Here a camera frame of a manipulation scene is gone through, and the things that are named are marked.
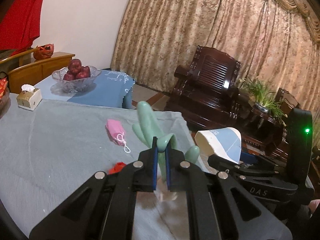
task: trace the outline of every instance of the red object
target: red object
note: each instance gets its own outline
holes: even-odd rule
[[[127,164],[125,164],[125,163],[116,163],[116,165],[108,171],[108,174],[117,173],[117,172],[121,171],[124,168],[124,166],[126,166],[126,165]]]
[[[83,67],[82,72],[86,72],[86,73],[88,73],[88,74],[89,74],[89,76],[91,76],[89,66],[85,66],[85,67]]]
[[[67,73],[65,73],[65,75],[63,76],[63,80],[72,81],[75,80],[75,76],[70,72],[70,70],[68,70]]]
[[[32,46],[40,36],[43,0],[15,0],[0,23],[0,50],[17,49],[17,54]]]
[[[90,77],[89,73],[86,72],[80,72],[76,75],[76,79],[82,79],[82,78],[87,78]]]
[[[46,44],[43,46],[36,46],[36,48],[38,50],[36,50],[33,53],[33,57],[36,60],[41,60],[41,59],[45,59],[45,58],[51,58],[51,56],[53,55],[53,51],[54,51],[54,44]]]
[[[0,79],[0,100],[4,96],[4,92],[5,92],[5,89],[7,88],[7,84],[8,84],[8,81],[6,77]]]
[[[77,58],[72,59],[69,62],[68,70],[74,75],[77,75],[78,73],[80,73],[82,70],[81,60],[79,60]]]

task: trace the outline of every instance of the glass bowl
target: glass bowl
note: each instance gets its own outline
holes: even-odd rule
[[[89,66],[91,77],[76,80],[63,80],[64,75],[67,73],[68,68],[65,67],[61,70],[56,70],[52,73],[52,78],[61,86],[63,92],[69,94],[79,94],[85,92],[90,88],[97,76],[101,74],[101,69]]]
[[[2,111],[2,108],[4,108],[5,104],[7,103],[8,99],[9,99],[9,89],[6,88],[4,91],[4,95],[3,97],[0,99],[0,112]]]

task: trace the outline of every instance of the table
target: table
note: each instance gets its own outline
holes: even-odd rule
[[[131,163],[147,149],[132,130],[136,110],[43,99],[28,111],[18,108],[16,97],[10,94],[0,118],[0,199],[26,236],[96,171]],[[165,133],[176,134],[178,150],[194,145],[181,113],[154,113]],[[124,127],[130,154],[108,138],[109,118]],[[201,158],[197,165],[206,171]],[[184,192],[162,203],[154,193],[138,193],[132,239],[189,239],[186,203]]]
[[[282,135],[283,125],[255,105],[248,109],[249,114],[245,118],[239,115],[235,127],[241,132],[245,142],[254,145],[260,151],[265,151],[266,146],[272,143],[274,134]]]
[[[102,70],[92,87],[81,94],[64,93],[52,76],[45,78],[34,87],[41,90],[43,99],[131,109],[132,87],[134,84],[134,79],[124,72]]]

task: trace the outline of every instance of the tissue box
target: tissue box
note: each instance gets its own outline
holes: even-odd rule
[[[36,88],[33,93],[28,91],[22,91],[17,96],[18,106],[33,111],[36,106],[42,100],[41,91],[39,88]]]

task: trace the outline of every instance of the metal screw head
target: metal screw head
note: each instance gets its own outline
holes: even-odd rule
[[[228,173],[226,173],[226,172],[224,172],[224,171],[220,171],[220,172],[218,173],[218,177],[219,177],[220,179],[226,179],[226,178],[228,177]]]
[[[96,172],[96,174],[94,175],[94,177],[95,177],[96,179],[103,179],[104,176],[105,176],[105,173],[104,173],[103,171],[98,171],[98,172]]]
[[[142,161],[136,161],[133,163],[133,166],[135,168],[141,168],[143,166],[143,162]]]
[[[180,162],[180,166],[182,168],[189,168],[190,167],[190,162],[187,162],[187,161]]]

